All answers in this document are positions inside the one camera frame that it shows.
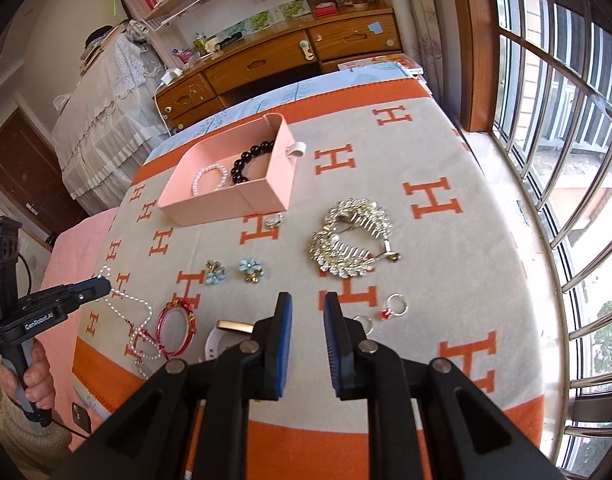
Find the blue flower earring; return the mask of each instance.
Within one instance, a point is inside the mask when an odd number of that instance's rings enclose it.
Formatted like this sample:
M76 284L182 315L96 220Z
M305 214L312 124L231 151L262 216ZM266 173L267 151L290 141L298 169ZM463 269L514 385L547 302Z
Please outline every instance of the blue flower earring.
M263 276L262 266L257 263L256 258L244 258L239 262L239 270L246 273L247 283L259 283L259 278Z
M208 285L218 285L226 279L226 269L219 263L208 260L206 262L208 274L206 275L206 283Z

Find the pink box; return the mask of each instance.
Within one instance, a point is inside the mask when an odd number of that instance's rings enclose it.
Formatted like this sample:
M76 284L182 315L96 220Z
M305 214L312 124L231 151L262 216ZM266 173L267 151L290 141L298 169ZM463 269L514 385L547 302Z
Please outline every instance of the pink box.
M249 182L234 186L228 175L225 187L215 191L222 174L212 170L201 176L199 195L193 196L193 180L202 168L223 164L230 171L242 152L265 140L275 140L275 147L272 153L257 156L246 164L244 174ZM287 148L294 142L281 114L266 114L200 140L179 161L157 205L182 227L287 211L296 164L295 158L287 156Z

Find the red bangle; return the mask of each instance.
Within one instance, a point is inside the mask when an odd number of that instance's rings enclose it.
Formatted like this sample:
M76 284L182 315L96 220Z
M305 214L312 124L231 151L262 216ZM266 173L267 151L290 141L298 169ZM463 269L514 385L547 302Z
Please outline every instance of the red bangle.
M174 308L181 308L187 314L188 326L186 328L186 337L183 341L183 344L179 347L178 350L174 352L169 352L166 350L166 348L164 348L164 345L161 343L161 327L164 325L164 320L166 319L168 313ZM170 303L166 303L166 306L164 306L164 309L161 311L161 314L159 314L159 319L157 319L157 332L155 333L155 335L157 336L157 343L159 344L159 348L161 349L162 354L169 357L174 357L182 354L193 341L193 337L195 336L196 332L197 325L195 313L193 313L193 308L190 306L189 303L179 300L179 298L172 300Z

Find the door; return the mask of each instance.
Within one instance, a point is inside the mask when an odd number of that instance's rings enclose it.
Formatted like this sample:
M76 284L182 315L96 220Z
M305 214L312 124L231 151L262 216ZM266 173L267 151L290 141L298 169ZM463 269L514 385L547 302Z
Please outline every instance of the door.
M61 181L57 155L18 109L0 129L0 189L49 234L88 216Z

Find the human hand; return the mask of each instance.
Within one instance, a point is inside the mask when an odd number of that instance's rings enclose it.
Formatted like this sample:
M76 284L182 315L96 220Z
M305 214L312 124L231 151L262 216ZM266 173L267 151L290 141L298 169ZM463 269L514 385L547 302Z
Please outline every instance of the human hand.
M55 407L55 386L50 373L50 363L46 358L46 351L43 345L34 340L30 349L32 366L23 375L23 381L28 386L25 391L26 398L34 402L37 408L51 410ZM0 363L0 384L2 390L15 402L18 402L15 390L19 387L19 381L15 374Z

